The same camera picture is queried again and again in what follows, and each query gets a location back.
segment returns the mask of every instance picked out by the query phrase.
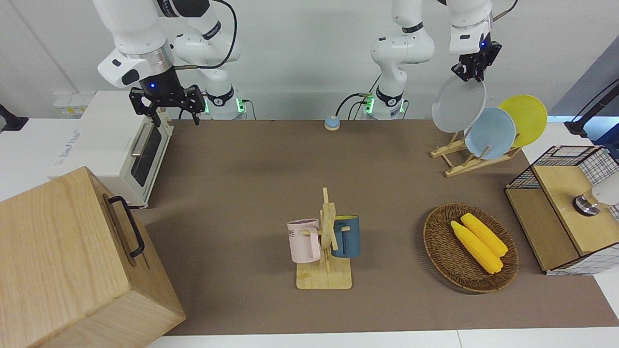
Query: white cup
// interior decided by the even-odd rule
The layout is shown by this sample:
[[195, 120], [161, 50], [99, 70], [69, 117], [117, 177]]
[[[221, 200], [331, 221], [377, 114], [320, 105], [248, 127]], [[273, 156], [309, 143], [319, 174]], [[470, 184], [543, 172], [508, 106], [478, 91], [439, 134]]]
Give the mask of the white cup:
[[287, 226], [292, 262], [309, 263], [320, 260], [322, 250], [318, 238], [318, 219], [295, 220]]

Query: wire basket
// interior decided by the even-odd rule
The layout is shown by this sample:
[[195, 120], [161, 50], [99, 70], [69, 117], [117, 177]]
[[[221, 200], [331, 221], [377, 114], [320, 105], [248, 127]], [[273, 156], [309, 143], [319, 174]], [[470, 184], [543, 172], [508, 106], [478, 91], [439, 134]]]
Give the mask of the wire basket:
[[[508, 247], [501, 257], [503, 269], [487, 273], [456, 238], [451, 224], [466, 213], [481, 220]], [[501, 290], [514, 280], [518, 272], [518, 252], [509, 232], [490, 214], [463, 203], [450, 203], [433, 210], [423, 225], [423, 244], [437, 270], [458, 287], [474, 293]]]

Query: mug handle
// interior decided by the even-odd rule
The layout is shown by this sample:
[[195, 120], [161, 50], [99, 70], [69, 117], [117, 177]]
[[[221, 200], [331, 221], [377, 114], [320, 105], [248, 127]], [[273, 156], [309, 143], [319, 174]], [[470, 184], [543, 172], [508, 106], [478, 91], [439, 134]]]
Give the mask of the mug handle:
[[350, 226], [343, 226], [342, 227], [342, 254], [346, 255], [346, 238], [344, 238], [344, 232], [348, 232], [350, 231]]
[[311, 240], [311, 257], [319, 258], [320, 257], [320, 242], [318, 241], [318, 230], [316, 227], [310, 226], [308, 227], [309, 237]]

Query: blue mug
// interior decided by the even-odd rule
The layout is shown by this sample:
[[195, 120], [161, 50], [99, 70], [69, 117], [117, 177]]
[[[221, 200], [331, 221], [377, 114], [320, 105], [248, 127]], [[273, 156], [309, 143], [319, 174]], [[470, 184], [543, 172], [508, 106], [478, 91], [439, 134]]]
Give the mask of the blue mug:
[[361, 254], [361, 234], [359, 216], [338, 215], [333, 226], [337, 250], [331, 248], [331, 255], [336, 258], [354, 258]]

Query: yellow corn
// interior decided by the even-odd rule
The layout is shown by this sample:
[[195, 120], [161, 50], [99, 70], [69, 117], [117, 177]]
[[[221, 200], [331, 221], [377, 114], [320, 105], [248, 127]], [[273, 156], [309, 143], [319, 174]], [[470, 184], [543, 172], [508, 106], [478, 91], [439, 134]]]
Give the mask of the yellow corn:
[[494, 254], [497, 256], [504, 256], [507, 253], [507, 246], [503, 243], [502, 240], [497, 237], [494, 232], [492, 232], [488, 226], [484, 225], [483, 222], [479, 221], [471, 213], [464, 214], [460, 220], [462, 223], [473, 232], [477, 238], [481, 239], [484, 244], [486, 244]]
[[477, 236], [468, 228], [458, 224], [456, 221], [451, 222], [451, 228], [454, 229], [456, 237], [462, 245], [469, 251], [471, 256], [482, 265], [486, 272], [490, 274], [497, 273], [503, 268], [503, 262], [486, 244], [484, 244]]

